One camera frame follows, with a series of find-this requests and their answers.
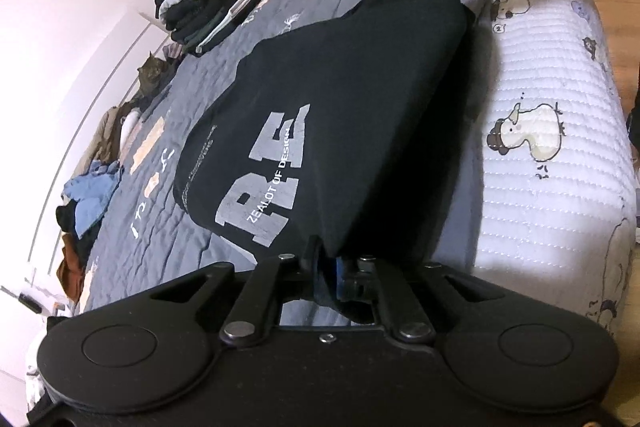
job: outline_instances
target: gray blanket pattern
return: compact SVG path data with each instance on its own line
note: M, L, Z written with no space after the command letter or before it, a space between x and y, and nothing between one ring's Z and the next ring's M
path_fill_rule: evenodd
M125 174L89 259L89 266L95 263L95 272L87 310L216 261L230 261L238 271L252 269L252 259L196 226L176 205L172 182L181 147L203 111L234 81L238 62L260 40L339 17L359 1L263 0L222 44L202 58L184 60L166 97L145 121L131 150L137 150L159 118L164 119L162 136L133 174L129 174L131 156L125 162ZM492 0L462 1L479 14ZM159 184L147 198L145 187L156 173ZM282 318L284 324L341 325L344 321L337 313L304 301L289 303Z

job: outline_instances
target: cartoon duck print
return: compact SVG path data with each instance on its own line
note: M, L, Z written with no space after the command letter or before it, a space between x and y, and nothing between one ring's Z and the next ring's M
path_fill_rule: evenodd
M584 44L584 49L587 50L591 55L591 60L596 59L596 46L597 42L589 37L585 37L582 39L582 44Z
M529 0L495 0L491 5L491 20L511 19L516 14L528 12L529 8Z
M632 231L628 219L623 219L609 238L605 266L602 273L602 288L599 298L589 302L589 311L586 316L594 319L607 331L611 330L611 324L618 317L618 307L623 293L628 287L631 276ZM620 263L620 252L629 251L626 267Z
M504 156L526 142L536 162L549 161L558 154L565 136L564 124L559 120L561 114L557 103L556 107L541 103L533 109L521 110L518 102L507 118L498 118L486 144Z
M571 8L578 17L582 17L584 20L589 22L591 17L589 16L587 9L584 7L584 4L580 1L571 1Z

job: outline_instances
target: metal bolt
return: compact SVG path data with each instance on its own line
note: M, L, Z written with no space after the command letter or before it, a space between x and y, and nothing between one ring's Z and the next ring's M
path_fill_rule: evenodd
M423 341L433 334L433 330L424 322L410 322L400 326L399 333L408 341Z
M336 337L333 333L323 333L320 335L320 342L323 344L333 344L338 337Z
M235 321L229 322L224 331L230 339L244 339L255 333L255 326L251 322Z

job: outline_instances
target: black t-shirt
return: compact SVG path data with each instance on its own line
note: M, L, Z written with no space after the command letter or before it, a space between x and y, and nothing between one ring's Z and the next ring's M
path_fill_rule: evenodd
M312 235L340 255L466 27L460 0L362 0L260 42L188 136L175 200L258 260L301 255Z

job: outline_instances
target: black metal bracket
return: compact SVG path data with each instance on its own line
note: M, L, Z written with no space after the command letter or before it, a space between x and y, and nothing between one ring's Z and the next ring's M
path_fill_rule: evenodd
M374 324L279 327L323 279L310 259L216 263L57 325L38 352L57 405L34 425L293 426L311 410L304 425L620 425L597 406L616 346L590 320L446 266L360 257L341 298ZM354 408L364 396L392 413Z

